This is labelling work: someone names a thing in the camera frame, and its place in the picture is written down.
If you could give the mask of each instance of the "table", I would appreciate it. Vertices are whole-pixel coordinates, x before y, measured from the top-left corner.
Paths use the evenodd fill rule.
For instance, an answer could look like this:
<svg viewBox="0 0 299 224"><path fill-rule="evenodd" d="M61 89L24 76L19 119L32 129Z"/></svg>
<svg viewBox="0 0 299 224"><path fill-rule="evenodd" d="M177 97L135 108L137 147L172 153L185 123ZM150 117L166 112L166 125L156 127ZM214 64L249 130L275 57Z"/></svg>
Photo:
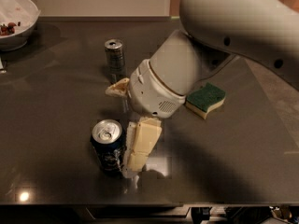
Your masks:
<svg viewBox="0 0 299 224"><path fill-rule="evenodd" d="M164 120L143 172L131 179L101 172L93 126L117 119L126 127L137 118L104 95L104 42L124 42L131 74L177 28L175 19L40 21L25 47L1 53L8 70L0 76L0 204L298 204L298 104L267 97L273 89L287 96L289 86L275 86L268 71L242 58L209 80L227 98L207 120L184 106ZM288 104L292 122L280 117Z"/></svg>

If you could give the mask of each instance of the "sponge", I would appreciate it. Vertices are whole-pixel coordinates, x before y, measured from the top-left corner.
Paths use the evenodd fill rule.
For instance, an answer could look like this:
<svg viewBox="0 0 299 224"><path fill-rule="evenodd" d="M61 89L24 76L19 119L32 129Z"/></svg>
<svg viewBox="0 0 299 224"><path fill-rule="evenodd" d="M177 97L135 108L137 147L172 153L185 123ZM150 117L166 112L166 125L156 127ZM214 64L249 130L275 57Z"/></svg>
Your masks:
<svg viewBox="0 0 299 224"><path fill-rule="evenodd" d="M206 119L207 114L223 105L224 100L225 91L207 83L205 87L189 94L185 105L191 111Z"/></svg>

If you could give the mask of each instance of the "green sponge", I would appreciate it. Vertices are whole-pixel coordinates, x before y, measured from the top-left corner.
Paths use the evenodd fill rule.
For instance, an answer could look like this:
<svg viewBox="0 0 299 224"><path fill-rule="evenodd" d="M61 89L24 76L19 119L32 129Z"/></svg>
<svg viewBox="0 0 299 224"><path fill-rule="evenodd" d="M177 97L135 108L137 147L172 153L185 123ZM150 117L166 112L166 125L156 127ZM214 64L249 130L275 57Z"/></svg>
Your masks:
<svg viewBox="0 0 299 224"><path fill-rule="evenodd" d="M223 105L224 100L225 91L207 83L205 87L189 94L185 105L191 111L206 119L207 114Z"/></svg>

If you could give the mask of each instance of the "soda can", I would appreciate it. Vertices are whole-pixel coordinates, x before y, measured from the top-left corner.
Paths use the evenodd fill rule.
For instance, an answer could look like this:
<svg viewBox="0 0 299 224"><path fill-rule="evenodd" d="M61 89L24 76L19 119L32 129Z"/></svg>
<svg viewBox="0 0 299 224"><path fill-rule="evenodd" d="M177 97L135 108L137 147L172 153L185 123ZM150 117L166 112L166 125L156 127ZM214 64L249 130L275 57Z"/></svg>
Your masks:
<svg viewBox="0 0 299 224"><path fill-rule="evenodd" d="M93 128L92 144L107 174L118 174L123 166L125 135L122 126L113 119L105 119Z"/></svg>
<svg viewBox="0 0 299 224"><path fill-rule="evenodd" d="M126 77L123 43L119 39L111 39L105 43L107 64L112 84Z"/></svg>

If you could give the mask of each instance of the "scouring pad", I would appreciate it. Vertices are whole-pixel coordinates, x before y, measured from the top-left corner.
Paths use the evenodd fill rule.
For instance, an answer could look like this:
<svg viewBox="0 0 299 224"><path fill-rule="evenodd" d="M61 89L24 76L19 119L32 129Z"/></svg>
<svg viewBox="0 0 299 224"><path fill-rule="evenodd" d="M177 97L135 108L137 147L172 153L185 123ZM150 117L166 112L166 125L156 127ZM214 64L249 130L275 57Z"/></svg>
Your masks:
<svg viewBox="0 0 299 224"><path fill-rule="evenodd" d="M207 114L223 105L224 100L225 91L207 83L205 87L189 94L185 105L191 111L206 119Z"/></svg>

